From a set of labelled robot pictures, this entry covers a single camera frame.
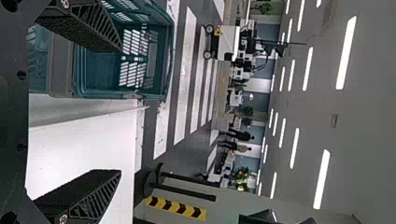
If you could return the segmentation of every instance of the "yellow and black hazard stripe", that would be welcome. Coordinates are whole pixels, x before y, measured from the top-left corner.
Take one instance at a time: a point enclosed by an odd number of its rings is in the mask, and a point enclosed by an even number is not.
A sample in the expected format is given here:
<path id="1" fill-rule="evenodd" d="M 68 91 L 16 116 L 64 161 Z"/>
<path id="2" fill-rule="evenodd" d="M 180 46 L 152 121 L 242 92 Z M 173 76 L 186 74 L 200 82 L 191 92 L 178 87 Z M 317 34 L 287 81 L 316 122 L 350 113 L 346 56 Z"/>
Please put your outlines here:
<path id="1" fill-rule="evenodd" d="M 163 198 L 148 197 L 146 199 L 146 206 L 161 209 L 183 217 L 190 217 L 201 221 L 206 220 L 206 209 L 197 208 L 184 203 L 171 202 Z"/>

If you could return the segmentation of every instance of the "rectangular ceiling light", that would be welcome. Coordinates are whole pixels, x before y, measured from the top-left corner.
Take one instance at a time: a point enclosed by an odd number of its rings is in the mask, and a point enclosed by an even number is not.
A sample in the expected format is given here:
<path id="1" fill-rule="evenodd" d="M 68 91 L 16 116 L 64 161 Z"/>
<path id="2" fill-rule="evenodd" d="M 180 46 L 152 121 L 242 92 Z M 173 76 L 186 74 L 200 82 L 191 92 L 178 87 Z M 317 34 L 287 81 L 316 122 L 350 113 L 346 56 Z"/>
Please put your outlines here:
<path id="1" fill-rule="evenodd" d="M 274 217 L 274 222 L 277 222 L 277 218 L 274 211 L 273 211 L 273 217 Z"/>
<path id="2" fill-rule="evenodd" d="M 262 139 L 262 153 L 264 152 L 264 146 L 265 146 L 265 136 Z"/>
<path id="3" fill-rule="evenodd" d="M 260 183 L 260 185 L 259 185 L 259 193 L 258 193 L 258 195 L 262 196 L 262 183 Z"/>
<path id="4" fill-rule="evenodd" d="M 273 75 L 273 80 L 271 82 L 271 92 L 274 90 L 275 75 Z"/>
<path id="5" fill-rule="evenodd" d="M 314 208 L 320 209 L 323 197 L 324 185 L 326 183 L 327 170 L 329 168 L 330 152 L 327 149 L 323 151 L 322 162 L 320 165 L 319 179 L 317 184 L 317 192 L 315 193 Z"/>
<path id="6" fill-rule="evenodd" d="M 275 187 L 276 187 L 276 179 L 277 179 L 277 173 L 274 173 L 274 179 L 273 179 L 273 186 L 271 187 L 271 199 L 274 199 L 274 194 L 275 194 Z"/>
<path id="7" fill-rule="evenodd" d="M 265 145 L 264 158 L 262 159 L 263 164 L 265 164 L 267 162 L 267 153 L 268 153 L 268 144 Z"/>
<path id="8" fill-rule="evenodd" d="M 285 71 L 286 71 L 286 68 L 283 67 L 282 68 L 282 75 L 280 76 L 279 91 L 283 90 L 283 80 L 285 80 Z"/>
<path id="9" fill-rule="evenodd" d="M 291 27 L 292 26 L 293 26 L 293 19 L 290 19 L 290 21 L 289 21 L 289 31 L 288 31 L 288 43 L 290 43 Z"/>
<path id="10" fill-rule="evenodd" d="M 285 32 L 282 33 L 282 38 L 280 39 L 280 43 L 283 44 L 285 42 Z"/>
<path id="11" fill-rule="evenodd" d="M 290 0 L 286 3 L 286 15 L 289 14 Z"/>
<path id="12" fill-rule="evenodd" d="M 297 32 L 301 31 L 301 23 L 303 23 L 304 8 L 305 8 L 305 0 L 301 0 L 300 16 L 298 18 Z"/>
<path id="13" fill-rule="evenodd" d="M 282 148 L 283 145 L 283 136 L 285 136 L 285 127 L 286 127 L 286 119 L 283 118 L 282 129 L 280 130 L 280 137 L 279 137 L 279 148 Z"/>
<path id="14" fill-rule="evenodd" d="M 342 90 L 346 81 L 347 66 L 349 63 L 350 50 L 352 48 L 353 35 L 355 34 L 357 17 L 350 19 L 346 26 L 346 37 L 344 39 L 343 53 L 341 54 L 340 67 L 338 69 L 337 84 L 335 88 Z"/>
<path id="15" fill-rule="evenodd" d="M 296 128 L 296 132 L 294 134 L 293 147 L 291 149 L 291 157 L 290 157 L 290 169 L 291 170 L 294 168 L 294 161 L 296 159 L 296 152 L 297 152 L 299 137 L 300 137 L 300 129 Z"/>
<path id="16" fill-rule="evenodd" d="M 293 59 L 293 61 L 291 61 L 291 69 L 290 69 L 290 77 L 289 77 L 289 87 L 288 87 L 288 91 L 291 91 L 291 85 L 293 83 L 293 77 L 294 77 L 294 66 L 296 64 L 296 61 Z"/>
<path id="17" fill-rule="evenodd" d="M 275 121 L 274 121 L 273 136 L 275 136 L 275 134 L 276 134 L 277 116 L 278 116 L 278 114 L 277 114 L 277 112 L 276 112 L 276 114 L 275 114 Z"/>
<path id="18" fill-rule="evenodd" d="M 270 114 L 270 124 L 269 124 L 269 128 L 271 129 L 272 127 L 272 116 L 274 115 L 274 109 L 271 109 L 271 114 Z"/>
<path id="19" fill-rule="evenodd" d="M 260 173 L 262 172 L 262 170 L 259 170 L 259 173 L 257 174 L 257 183 L 256 185 L 259 185 L 260 182 Z"/>
<path id="20" fill-rule="evenodd" d="M 313 53 L 314 53 L 314 47 L 311 47 L 308 51 L 308 57 L 306 59 L 303 91 L 306 91 L 306 87 L 308 86 L 308 79 L 309 79 L 309 73 L 311 72 L 311 63 L 312 63 L 312 54 Z"/>

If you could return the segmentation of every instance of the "white wall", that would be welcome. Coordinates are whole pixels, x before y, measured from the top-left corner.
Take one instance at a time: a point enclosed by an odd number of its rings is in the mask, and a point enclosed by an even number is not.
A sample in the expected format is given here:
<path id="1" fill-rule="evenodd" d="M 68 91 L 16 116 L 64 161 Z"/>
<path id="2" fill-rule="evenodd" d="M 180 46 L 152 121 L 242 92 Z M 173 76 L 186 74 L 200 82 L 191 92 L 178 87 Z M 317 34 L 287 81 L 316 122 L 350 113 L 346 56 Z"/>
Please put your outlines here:
<path id="1" fill-rule="evenodd" d="M 265 197 L 258 197 L 255 194 L 239 192 L 232 189 L 215 189 L 171 179 L 167 179 L 165 184 L 177 186 L 179 188 L 198 190 L 203 193 L 216 194 L 217 201 L 215 203 L 211 203 L 163 190 L 155 190 L 153 193 L 153 196 L 156 197 L 163 197 L 167 200 L 207 209 L 205 223 L 236 224 L 238 223 L 238 217 L 240 214 L 251 215 L 262 210 L 272 208 L 276 212 L 278 222 L 285 224 L 294 224 L 309 217 L 313 217 L 319 224 L 359 224 L 352 218 L 352 216 L 338 215 L 326 211 L 317 211 L 310 207 L 270 200 Z M 202 221 L 196 221 L 191 218 L 165 213 L 158 209 L 152 209 L 146 207 L 143 203 L 139 204 L 136 209 L 141 211 L 138 215 L 139 217 L 157 224 L 203 223 Z"/>
<path id="2" fill-rule="evenodd" d="M 27 194 L 35 199 L 91 169 L 120 169 L 122 178 L 101 224 L 131 223 L 136 111 L 29 129 Z"/>

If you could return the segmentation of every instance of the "white ceiling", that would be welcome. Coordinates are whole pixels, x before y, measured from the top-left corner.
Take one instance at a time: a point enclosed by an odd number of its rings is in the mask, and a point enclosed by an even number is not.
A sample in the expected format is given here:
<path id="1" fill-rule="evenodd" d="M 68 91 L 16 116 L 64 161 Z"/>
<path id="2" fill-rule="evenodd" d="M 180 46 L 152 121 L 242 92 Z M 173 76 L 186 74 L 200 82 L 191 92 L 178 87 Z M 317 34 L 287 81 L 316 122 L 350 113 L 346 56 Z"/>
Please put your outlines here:
<path id="1" fill-rule="evenodd" d="M 332 21 L 321 30 L 324 6 L 305 1 L 302 31 L 297 33 L 301 1 L 290 1 L 282 19 L 287 32 L 293 18 L 289 54 L 277 62 L 270 109 L 279 112 L 276 136 L 267 132 L 267 163 L 262 166 L 262 195 L 269 196 L 277 172 L 275 198 L 313 205 L 323 149 L 331 153 L 322 209 L 355 214 L 362 223 L 393 223 L 396 201 L 396 1 L 333 0 Z M 358 15 L 343 91 L 335 90 L 347 21 Z M 302 91 L 306 55 L 313 46 L 308 89 Z M 290 64 L 296 60 L 291 92 Z M 279 92 L 282 66 L 283 92 Z M 332 114 L 339 114 L 336 129 Z M 280 121 L 287 118 L 283 147 L 279 149 Z M 290 154 L 295 129 L 300 128 L 294 169 Z"/>

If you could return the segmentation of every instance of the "plastic crate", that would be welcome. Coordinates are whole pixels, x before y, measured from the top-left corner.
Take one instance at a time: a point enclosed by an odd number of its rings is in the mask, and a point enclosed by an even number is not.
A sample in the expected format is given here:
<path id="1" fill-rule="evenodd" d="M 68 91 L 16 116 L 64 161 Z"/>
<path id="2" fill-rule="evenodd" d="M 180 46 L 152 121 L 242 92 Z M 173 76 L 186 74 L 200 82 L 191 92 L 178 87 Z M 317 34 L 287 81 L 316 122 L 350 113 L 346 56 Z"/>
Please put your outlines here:
<path id="1" fill-rule="evenodd" d="M 46 93 L 53 32 L 40 25 L 33 25 L 26 36 L 28 51 L 29 91 Z"/>
<path id="2" fill-rule="evenodd" d="M 173 68 L 174 23 L 152 0 L 102 1 L 122 40 L 120 53 L 75 45 L 75 97 L 164 100 Z"/>

